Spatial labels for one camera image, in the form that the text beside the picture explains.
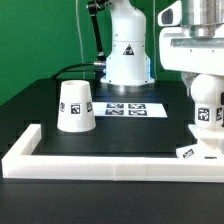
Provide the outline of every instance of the label sticker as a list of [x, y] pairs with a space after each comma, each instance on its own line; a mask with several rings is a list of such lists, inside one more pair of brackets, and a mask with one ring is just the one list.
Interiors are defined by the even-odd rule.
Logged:
[[147, 116], [146, 110], [129, 110], [130, 116]]
[[65, 112], [65, 104], [61, 102], [60, 104], [60, 111]]
[[144, 103], [129, 103], [128, 108], [129, 109], [146, 109]]
[[216, 121], [222, 120], [222, 108], [217, 109]]
[[130, 44], [127, 46], [127, 48], [124, 51], [123, 55], [134, 55], [134, 51], [132, 50], [132, 47], [131, 47]]
[[105, 114], [110, 116], [122, 116], [124, 115], [124, 110], [106, 110]]
[[193, 149], [190, 149], [189, 151], [187, 151], [183, 154], [183, 158], [188, 159], [189, 157], [191, 157], [193, 155], [194, 155], [194, 151], [193, 151]]
[[80, 114], [80, 113], [81, 113], [80, 104], [71, 105], [71, 114]]
[[207, 108], [198, 108], [198, 120], [199, 121], [209, 121], [210, 110]]
[[87, 111], [90, 112], [92, 110], [93, 110], [92, 103], [91, 102], [87, 103]]
[[123, 103], [108, 103], [107, 108], [124, 108]]

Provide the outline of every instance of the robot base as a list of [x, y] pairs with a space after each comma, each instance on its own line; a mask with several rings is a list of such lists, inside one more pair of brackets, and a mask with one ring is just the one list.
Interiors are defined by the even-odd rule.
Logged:
[[150, 79], [147, 80], [145, 84], [142, 85], [118, 85], [118, 84], [113, 84], [110, 81], [106, 80], [105, 77], [103, 77], [101, 80], [101, 87], [109, 90], [113, 90], [116, 92], [121, 92], [121, 93], [126, 93], [126, 92], [131, 92], [131, 93], [137, 93], [137, 92], [143, 92], [145, 90], [150, 90], [154, 88], [155, 85], [155, 80]]
[[179, 159], [224, 159], [222, 143], [224, 140], [223, 128], [216, 130], [201, 129], [196, 125], [189, 125], [189, 129], [197, 144], [178, 148], [176, 155]]

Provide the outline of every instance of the inverted cup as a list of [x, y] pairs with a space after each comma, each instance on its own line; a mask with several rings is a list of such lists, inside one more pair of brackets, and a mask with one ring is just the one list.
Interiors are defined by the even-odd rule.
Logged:
[[57, 127], [65, 132], [85, 132], [96, 127], [89, 82], [62, 82]]

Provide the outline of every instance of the black cable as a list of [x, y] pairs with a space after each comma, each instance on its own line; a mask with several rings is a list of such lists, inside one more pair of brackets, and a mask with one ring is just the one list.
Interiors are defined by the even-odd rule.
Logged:
[[64, 73], [72, 68], [79, 68], [79, 67], [92, 66], [92, 65], [94, 65], [93, 62], [86, 62], [86, 63], [67, 66], [67, 67], [61, 69], [60, 71], [58, 71], [57, 73], [55, 73], [54, 75], [52, 75], [51, 79], [56, 79], [61, 73]]

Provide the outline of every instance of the warning label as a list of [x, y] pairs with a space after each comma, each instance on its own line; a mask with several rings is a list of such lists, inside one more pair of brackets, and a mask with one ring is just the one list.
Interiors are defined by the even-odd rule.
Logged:
[[126, 50], [124, 51], [124, 54], [123, 54], [123, 55], [135, 55], [135, 54], [134, 54], [134, 51], [133, 51], [133, 49], [132, 49], [132, 47], [131, 47], [130, 44], [127, 46], [127, 48], [126, 48]]

